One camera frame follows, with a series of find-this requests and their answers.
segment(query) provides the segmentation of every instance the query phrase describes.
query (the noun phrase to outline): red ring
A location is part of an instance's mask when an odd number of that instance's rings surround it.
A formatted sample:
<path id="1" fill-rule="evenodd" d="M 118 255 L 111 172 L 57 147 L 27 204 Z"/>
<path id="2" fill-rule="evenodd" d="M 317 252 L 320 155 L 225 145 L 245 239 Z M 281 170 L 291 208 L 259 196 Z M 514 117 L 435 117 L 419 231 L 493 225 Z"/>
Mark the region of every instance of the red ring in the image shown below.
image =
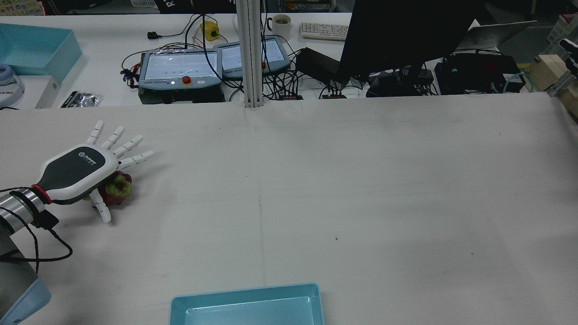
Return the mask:
<path id="1" fill-rule="evenodd" d="M 44 191 L 40 186 L 38 186 L 37 184 L 34 184 L 31 186 L 33 189 L 37 189 L 38 192 L 40 192 L 42 195 L 44 195 L 44 197 L 46 198 L 46 202 L 47 204 L 51 204 L 52 200 L 50 199 L 50 197 L 48 196 L 48 194 L 46 193 L 46 191 Z"/>

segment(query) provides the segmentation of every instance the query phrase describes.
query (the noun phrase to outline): wooden block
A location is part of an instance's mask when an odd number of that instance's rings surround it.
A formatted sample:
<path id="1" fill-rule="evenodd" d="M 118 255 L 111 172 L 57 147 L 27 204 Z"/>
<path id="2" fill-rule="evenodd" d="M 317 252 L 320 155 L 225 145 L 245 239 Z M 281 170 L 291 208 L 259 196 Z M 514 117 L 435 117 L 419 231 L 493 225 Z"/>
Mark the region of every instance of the wooden block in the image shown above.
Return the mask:
<path id="1" fill-rule="evenodd" d="M 535 91 L 546 90 L 567 71 L 564 61 L 556 54 L 539 55 L 538 62 L 532 63 L 528 70 L 534 81 Z"/>

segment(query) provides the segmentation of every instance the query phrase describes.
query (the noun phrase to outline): light blue tray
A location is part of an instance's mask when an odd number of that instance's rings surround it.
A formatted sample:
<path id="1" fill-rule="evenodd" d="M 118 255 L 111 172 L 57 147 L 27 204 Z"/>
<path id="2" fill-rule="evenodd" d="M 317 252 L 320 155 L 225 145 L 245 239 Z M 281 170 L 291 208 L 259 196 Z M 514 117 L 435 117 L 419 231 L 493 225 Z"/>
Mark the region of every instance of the light blue tray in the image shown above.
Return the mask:
<path id="1" fill-rule="evenodd" d="M 0 24 L 0 62 L 17 75 L 62 82 L 82 51 L 71 29 Z"/>
<path id="2" fill-rule="evenodd" d="M 169 325 L 323 325 L 316 283 L 177 296 Z"/>

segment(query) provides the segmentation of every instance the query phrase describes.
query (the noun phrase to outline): keyboard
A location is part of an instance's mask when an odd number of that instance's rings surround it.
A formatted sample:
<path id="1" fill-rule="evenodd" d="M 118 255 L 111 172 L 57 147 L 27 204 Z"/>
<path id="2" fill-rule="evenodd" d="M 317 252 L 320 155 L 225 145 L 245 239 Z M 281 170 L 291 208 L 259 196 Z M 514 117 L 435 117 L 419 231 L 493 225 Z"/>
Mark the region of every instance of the keyboard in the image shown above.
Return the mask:
<path id="1" fill-rule="evenodd" d="M 309 39 L 340 40 L 345 42 L 347 25 L 327 25 L 317 23 L 301 23 L 301 36 Z"/>

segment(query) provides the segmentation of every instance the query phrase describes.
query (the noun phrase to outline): screen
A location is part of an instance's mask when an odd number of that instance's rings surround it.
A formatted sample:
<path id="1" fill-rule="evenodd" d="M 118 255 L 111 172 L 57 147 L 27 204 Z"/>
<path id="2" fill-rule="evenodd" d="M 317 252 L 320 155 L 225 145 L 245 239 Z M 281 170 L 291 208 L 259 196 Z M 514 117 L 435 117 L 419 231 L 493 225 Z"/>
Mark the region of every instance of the screen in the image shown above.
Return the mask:
<path id="1" fill-rule="evenodd" d="M 339 64 L 343 76 L 421 65 L 451 54 L 485 0 L 356 0 Z"/>
<path id="2" fill-rule="evenodd" d="M 284 60 L 283 53 L 274 39 L 268 39 L 265 41 L 265 48 L 267 49 L 267 61 L 275 62 Z M 261 52 L 261 57 L 265 61 L 265 53 Z M 229 47 L 222 48 L 223 57 L 223 69 L 230 70 L 241 67 L 241 48 L 240 46 L 233 45 Z"/>
<path id="3" fill-rule="evenodd" d="M 217 53 L 208 51 L 207 56 L 216 69 Z M 144 79 L 172 79 L 183 76 L 217 77 L 209 66 L 204 52 L 196 52 L 151 55 Z"/>

